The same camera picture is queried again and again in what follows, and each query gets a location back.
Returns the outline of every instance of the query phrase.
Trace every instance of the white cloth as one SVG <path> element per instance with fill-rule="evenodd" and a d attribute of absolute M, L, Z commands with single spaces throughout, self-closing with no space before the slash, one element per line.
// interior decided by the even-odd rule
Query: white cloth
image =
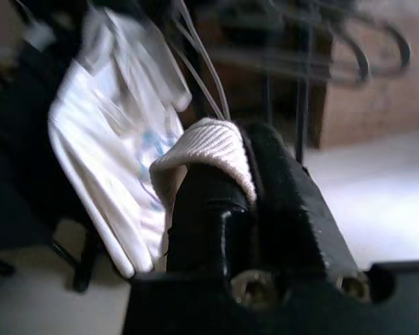
<path fill-rule="evenodd" d="M 186 176 L 185 165 L 192 163 L 204 163 L 224 171 L 245 192 L 251 210 L 256 210 L 256 189 L 242 136 L 235 124 L 202 119 L 186 130 L 165 156 L 152 163 L 152 185 L 169 214 Z"/>
<path fill-rule="evenodd" d="M 23 39 L 35 49 L 42 52 L 48 45 L 56 41 L 56 36 L 48 24 L 33 21 L 25 31 Z"/>
<path fill-rule="evenodd" d="M 127 278 L 162 256 L 165 211 L 150 164 L 183 133 L 191 101 L 161 32 L 92 8 L 83 48 L 50 110 L 55 154 L 113 262 Z"/>

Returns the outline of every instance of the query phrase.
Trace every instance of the dark clothing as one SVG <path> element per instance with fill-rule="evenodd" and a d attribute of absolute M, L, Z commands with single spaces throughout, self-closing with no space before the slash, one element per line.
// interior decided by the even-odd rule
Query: dark clothing
<path fill-rule="evenodd" d="M 0 249 L 49 243 L 62 217 L 88 222 L 52 152 L 50 105 L 78 49 L 64 40 L 43 53 L 27 45 L 0 90 Z"/>

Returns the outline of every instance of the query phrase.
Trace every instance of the black chair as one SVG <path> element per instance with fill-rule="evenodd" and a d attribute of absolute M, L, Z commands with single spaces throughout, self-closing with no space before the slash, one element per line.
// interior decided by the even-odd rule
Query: black chair
<path fill-rule="evenodd" d="M 47 134 L 50 105 L 80 44 L 67 36 L 42 53 L 25 45 L 14 76 L 0 73 L 0 250 L 48 245 L 74 268 L 73 289 L 84 292 L 103 246 Z M 86 227 L 80 260 L 53 238 L 62 218 Z M 13 272 L 0 261 L 1 275 Z"/>

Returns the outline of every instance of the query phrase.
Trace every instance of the tile floor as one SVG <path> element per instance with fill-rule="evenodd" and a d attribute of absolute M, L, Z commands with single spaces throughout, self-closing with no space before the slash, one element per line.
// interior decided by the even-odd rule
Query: tile floor
<path fill-rule="evenodd" d="M 361 267 L 419 259 L 419 132 L 307 153 L 307 165 Z M 83 232 L 64 223 L 58 239 L 78 254 Z M 0 278 L 0 335 L 119 334 L 129 287 L 100 258 L 85 295 L 67 289 L 72 271 L 50 250 L 5 253 L 17 265 Z"/>

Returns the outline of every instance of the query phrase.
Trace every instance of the white cable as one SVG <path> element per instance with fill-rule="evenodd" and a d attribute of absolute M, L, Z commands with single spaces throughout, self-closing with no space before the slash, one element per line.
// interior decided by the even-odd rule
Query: white cable
<path fill-rule="evenodd" d="M 194 47 L 194 49 L 198 49 L 198 44 L 197 42 L 195 42 L 195 40 L 193 39 L 193 36 L 191 36 L 189 34 L 188 31 L 186 31 L 185 27 L 182 26 L 182 24 L 178 21 L 174 21 L 176 28 L 178 29 L 178 31 L 185 37 L 185 39 L 188 40 L 188 42 L 190 42 L 190 44 L 192 44 L 192 46 Z"/>
<path fill-rule="evenodd" d="M 196 28 L 194 27 L 192 18 L 189 15 L 189 11 L 188 11 L 188 8 L 186 7 L 186 4 L 184 3 L 184 0 L 177 0 L 177 4 L 179 5 L 179 11 L 182 14 L 182 17 L 184 18 L 184 21 L 189 31 L 191 32 L 191 35 L 186 34 L 185 37 L 188 40 L 190 39 L 190 37 L 192 37 L 193 42 L 190 41 L 190 43 L 196 48 L 196 50 L 199 53 L 202 54 L 203 60 L 207 64 L 209 72 L 211 73 L 214 83 L 216 84 L 216 88 L 219 93 L 219 98 L 221 99 L 223 115 L 225 116 L 225 119 L 230 120 L 231 117 L 230 117 L 230 108 L 228 106 L 228 100 L 226 98 L 225 91 L 223 90 L 223 85 L 221 83 L 219 75 L 217 74 L 216 68 L 211 62 L 210 56 L 208 55 L 205 47 L 203 46 L 203 43 L 198 35 L 198 32 Z"/>
<path fill-rule="evenodd" d="M 194 69 L 194 67 L 191 65 L 189 60 L 184 56 L 184 54 L 179 50 L 178 47 L 176 47 L 173 43 L 170 43 L 170 46 L 176 53 L 179 55 L 180 59 L 183 61 L 184 65 L 189 69 L 189 72 L 192 74 L 194 79 L 196 80 L 198 86 L 202 89 L 204 95 L 207 97 L 209 104 L 211 105 L 212 109 L 214 110 L 214 113 L 216 113 L 216 116 L 224 120 L 225 117 L 221 110 L 219 109 L 219 106 L 216 104 L 216 101 L 214 101 L 211 93 L 208 91 L 208 88 L 203 83 L 202 79 L 198 75 L 197 71 Z"/>
<path fill-rule="evenodd" d="M 29 21 L 36 22 L 36 18 L 34 17 L 33 13 L 29 10 L 28 7 L 26 7 L 20 0 L 15 0 L 21 7 L 23 8 L 23 11 L 28 15 Z"/>

